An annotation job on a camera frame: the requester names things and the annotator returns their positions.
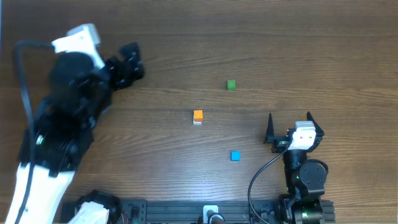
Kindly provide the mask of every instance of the wooden table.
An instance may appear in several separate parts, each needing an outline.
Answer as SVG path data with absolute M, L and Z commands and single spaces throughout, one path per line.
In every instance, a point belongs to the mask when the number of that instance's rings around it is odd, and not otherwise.
M 339 222 L 397 221 L 398 2 L 4 0 L 0 62 L 0 220 L 12 199 L 26 127 L 11 50 L 93 22 L 108 58 L 137 41 L 146 76 L 114 94 L 67 190 L 148 200 L 246 200 L 273 158 L 268 113 L 285 134 L 311 111 L 326 135 L 311 153 L 330 167 L 324 199 Z M 36 105 L 55 56 L 25 54 Z M 236 80 L 236 91 L 226 81 Z M 192 111 L 203 110 L 201 126 Z M 231 162 L 230 152 L 241 151 Z M 253 198 L 285 192 L 282 161 Z

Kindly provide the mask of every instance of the green cube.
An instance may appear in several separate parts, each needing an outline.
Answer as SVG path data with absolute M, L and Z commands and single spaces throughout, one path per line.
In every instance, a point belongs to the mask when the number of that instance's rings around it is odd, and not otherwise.
M 227 90 L 233 91 L 236 89 L 235 80 L 228 80 L 227 81 Z

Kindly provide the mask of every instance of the wooden surface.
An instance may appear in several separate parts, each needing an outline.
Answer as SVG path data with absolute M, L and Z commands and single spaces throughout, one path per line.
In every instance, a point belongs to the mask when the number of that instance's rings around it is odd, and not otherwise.
M 96 24 L 104 57 L 137 41 L 146 76 L 117 92 L 65 199 L 93 189 L 148 200 L 246 200 L 275 155 L 268 113 L 285 134 L 311 111 L 326 135 L 311 153 L 330 168 L 324 199 L 339 222 L 397 221 L 397 1 L 4 0 L 0 62 L 0 220 L 12 199 L 26 126 L 11 50 Z M 25 55 L 37 104 L 55 57 Z M 236 80 L 236 91 L 226 81 Z M 192 125 L 192 110 L 204 112 Z M 229 160 L 232 150 L 241 161 Z M 253 198 L 285 192 L 282 161 Z

